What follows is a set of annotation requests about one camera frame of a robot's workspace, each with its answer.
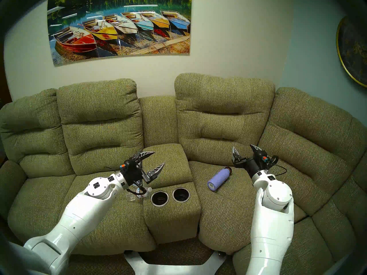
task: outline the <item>cup holder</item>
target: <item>cup holder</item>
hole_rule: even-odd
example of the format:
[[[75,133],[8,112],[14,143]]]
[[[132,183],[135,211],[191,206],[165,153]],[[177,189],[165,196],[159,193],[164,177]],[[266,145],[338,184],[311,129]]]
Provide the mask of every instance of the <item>cup holder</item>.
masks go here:
[[[189,200],[190,192],[187,189],[180,187],[172,192],[172,197],[176,202],[184,203]]]
[[[157,192],[153,193],[153,195],[151,196],[151,203],[155,207],[162,207],[165,204],[167,204],[168,199],[170,199],[170,198],[169,198],[169,196],[166,192],[157,191]]]

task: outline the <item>gold frame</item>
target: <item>gold frame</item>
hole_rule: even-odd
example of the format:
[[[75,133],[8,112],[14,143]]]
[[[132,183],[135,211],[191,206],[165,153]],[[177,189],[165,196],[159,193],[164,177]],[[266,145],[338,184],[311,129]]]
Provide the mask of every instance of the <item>gold frame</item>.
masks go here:
[[[341,64],[343,65],[344,70],[348,73],[348,75],[349,75],[349,76],[350,76],[350,77],[351,77],[351,78],[352,78],[356,83],[358,83],[358,84],[360,84],[361,86],[363,86],[363,87],[366,87],[366,88],[367,88],[367,85],[362,84],[360,81],[356,80],[356,78],[354,78],[354,77],[351,75],[351,73],[349,73],[349,71],[348,71],[348,70],[347,70],[347,68],[345,67],[344,62],[343,62],[343,60],[342,60],[342,58],[341,58],[341,56],[340,56],[339,44],[338,44],[339,29],[340,29],[340,27],[341,27],[341,25],[342,25],[342,23],[343,23],[343,21],[344,21],[345,19],[346,19],[346,16],[345,16],[345,17],[343,17],[343,18],[340,20],[339,25],[338,25],[338,30],[337,30],[337,51],[338,51],[339,60],[340,60]]]

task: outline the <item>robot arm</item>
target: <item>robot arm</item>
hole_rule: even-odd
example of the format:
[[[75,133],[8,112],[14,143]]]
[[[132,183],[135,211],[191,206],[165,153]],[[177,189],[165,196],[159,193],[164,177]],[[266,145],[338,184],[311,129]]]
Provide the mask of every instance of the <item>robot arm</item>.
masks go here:
[[[244,168],[257,191],[251,226],[251,259],[247,275],[279,275],[284,255],[291,244],[294,225],[292,190],[268,174],[277,156],[250,145],[254,156],[242,158],[233,147],[232,162]]]
[[[120,166],[120,172],[91,180],[69,202],[53,230],[44,236],[29,239],[24,247],[38,254],[49,266],[51,274],[60,274],[68,266],[69,256],[76,244],[99,225],[118,193],[128,190],[138,197],[147,195],[142,180],[150,183],[164,166],[162,163],[145,173],[142,160],[152,154],[154,152],[138,153]],[[129,189],[133,184],[140,189],[140,193]]]

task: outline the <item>wall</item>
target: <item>wall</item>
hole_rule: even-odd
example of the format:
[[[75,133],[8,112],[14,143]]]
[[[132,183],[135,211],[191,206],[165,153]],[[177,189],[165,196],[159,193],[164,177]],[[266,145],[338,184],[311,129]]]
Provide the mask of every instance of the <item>wall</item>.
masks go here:
[[[348,111],[367,126],[367,88],[342,67],[336,32],[344,11],[335,0],[294,0],[292,37],[279,86],[296,87]]]
[[[4,61],[13,100],[84,81],[132,78],[138,96],[173,95],[183,72],[267,78],[278,84],[287,55],[292,0],[192,0],[190,55],[145,55],[54,67],[47,2],[8,32]]]

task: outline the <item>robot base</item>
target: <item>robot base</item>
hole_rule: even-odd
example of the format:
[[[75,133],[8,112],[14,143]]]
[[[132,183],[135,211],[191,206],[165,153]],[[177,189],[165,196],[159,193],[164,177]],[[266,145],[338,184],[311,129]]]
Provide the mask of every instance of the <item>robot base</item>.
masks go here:
[[[139,253],[125,254],[125,258],[134,269],[135,274],[141,275],[214,275],[226,260],[227,256],[220,256],[217,251],[202,265],[155,265],[146,263]]]

